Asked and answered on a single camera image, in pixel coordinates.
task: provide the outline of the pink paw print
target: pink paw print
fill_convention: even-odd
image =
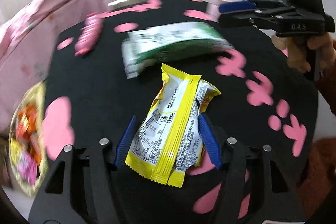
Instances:
[[[71,102],[68,97],[59,97],[47,107],[42,134],[50,159],[55,160],[64,146],[74,144],[75,134],[70,122]]]
[[[197,10],[186,10],[183,13],[187,17],[194,17],[194,18],[199,18],[199,19],[204,19],[204,20],[212,20],[212,17],[205,12],[197,11]]]
[[[277,114],[281,118],[286,118],[289,112],[289,105],[284,99],[281,99],[277,105],[276,110],[277,110]],[[292,153],[294,157],[298,157],[301,154],[302,147],[305,142],[306,135],[307,135],[307,130],[303,124],[301,125],[299,124],[295,115],[291,114],[290,119],[291,119],[292,126],[285,124],[282,127],[282,129],[283,129],[284,135],[287,138],[294,140]],[[281,121],[277,116],[271,115],[268,118],[268,126],[272,128],[273,130],[278,131],[281,128]]]
[[[273,91],[272,82],[263,74],[253,71],[253,75],[261,82],[256,83],[253,80],[247,80],[246,85],[251,90],[247,95],[246,100],[253,106],[261,106],[262,103],[266,105],[273,105],[273,99],[270,96]]]
[[[221,63],[216,67],[216,71],[220,75],[234,75],[240,78],[245,77],[245,72],[243,72],[242,68],[245,67],[246,58],[243,54],[238,52],[235,49],[226,50],[229,54],[232,55],[231,58],[226,58],[219,56],[217,60]]]
[[[111,17],[125,12],[145,12],[148,11],[149,9],[159,9],[161,8],[161,4],[162,2],[160,0],[148,0],[146,4],[139,4],[130,8],[125,8],[123,10],[118,10],[110,13],[102,13],[100,17],[102,18]]]
[[[190,176],[199,175],[205,172],[208,172],[214,169],[215,166],[211,163],[208,152],[205,150],[203,153],[203,157],[201,159],[201,163],[198,167],[191,166],[187,169],[186,174]],[[245,182],[248,181],[250,177],[250,173],[246,170],[245,173]],[[212,188],[208,193],[204,196],[200,197],[193,205],[193,211],[197,214],[206,214],[210,212],[216,203],[216,199],[221,188],[221,183],[216,187]],[[248,208],[250,203],[250,194],[248,194],[242,201],[239,211],[239,218],[247,215]]]
[[[298,157],[301,154],[307,130],[303,124],[299,124],[297,118],[293,114],[290,115],[290,119],[292,126],[285,124],[282,129],[287,138],[294,140],[293,156]]]

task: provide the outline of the human hand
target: human hand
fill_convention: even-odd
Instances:
[[[301,73],[311,70],[309,63],[306,61],[305,45],[295,43],[293,37],[272,36],[272,42],[279,50],[288,50],[287,64],[290,68],[295,68]],[[307,41],[308,48],[311,50],[321,49],[321,70],[331,69],[334,66],[336,58],[336,39],[332,39],[329,33],[319,37],[311,37]]]

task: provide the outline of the snack package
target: snack package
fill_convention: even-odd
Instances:
[[[121,52],[127,79],[137,77],[156,62],[167,62],[233,46],[204,22],[182,22],[128,33]]]
[[[205,111],[220,94],[201,75],[189,75],[162,64],[163,86],[137,131],[125,163],[153,181],[181,187],[188,167],[198,165],[203,142],[198,107]]]
[[[10,141],[10,158],[14,166],[17,166],[19,158],[21,157],[21,144],[14,138]]]
[[[27,180],[30,185],[34,185],[37,177],[37,163],[31,155],[22,151],[20,159],[17,163],[17,170],[23,179]]]

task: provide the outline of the black round table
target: black round table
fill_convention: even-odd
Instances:
[[[157,92],[161,89],[161,64],[146,68],[139,77],[127,80],[121,56],[121,43],[127,32],[117,33],[114,28],[123,23],[139,24],[135,30],[146,29],[185,21],[202,21],[226,38],[246,58],[244,75],[221,75],[219,56],[232,58],[222,52],[204,55],[168,64],[189,74],[202,75],[202,79],[216,86],[221,95],[215,97],[207,109],[212,123],[222,127],[230,136],[245,145],[262,147],[268,144],[275,151],[287,175],[297,182],[305,167],[309,147],[315,130],[318,92],[313,83],[298,72],[288,68],[286,56],[277,50],[270,38],[255,27],[222,29],[218,23],[184,15],[186,10],[205,12],[206,2],[192,0],[161,0],[161,8],[144,12],[124,12],[104,19],[104,27],[95,48],[85,56],[74,56],[76,43],[83,22],[60,34],[58,45],[69,37],[74,41],[62,50],[55,50],[46,80],[45,109],[61,96],[71,101],[71,126],[75,132],[75,148],[88,147],[106,134],[123,132],[132,115],[142,121]],[[261,83],[267,79],[271,83]],[[248,100],[253,93],[249,87],[260,85],[267,89],[272,102]],[[288,102],[289,111],[278,115],[277,105]],[[269,119],[275,124],[274,130]],[[296,134],[303,134],[293,140]],[[161,185],[145,179],[128,166],[112,172],[117,184],[120,201],[129,223],[206,223],[210,213],[193,211],[195,202],[221,182],[221,172],[208,172],[186,176],[181,188]],[[77,210],[95,218],[92,209],[88,171],[83,168],[74,191],[80,200]]]

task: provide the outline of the yellow snack package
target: yellow snack package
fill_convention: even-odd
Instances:
[[[17,166],[21,152],[21,144],[16,139],[12,138],[10,141],[10,157],[14,166]]]
[[[162,81],[125,163],[145,178],[181,187],[187,168],[198,165],[202,156],[195,98],[204,112],[220,91],[201,75],[189,75],[166,64],[162,64]]]

